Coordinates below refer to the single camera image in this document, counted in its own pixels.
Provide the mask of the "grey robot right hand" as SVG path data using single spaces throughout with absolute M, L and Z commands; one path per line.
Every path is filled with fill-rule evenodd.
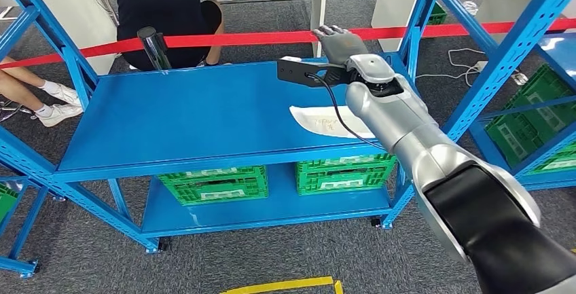
M 328 62 L 344 65 L 354 55 L 369 54 L 360 36 L 336 25 L 322 25 L 312 31 L 321 43 Z

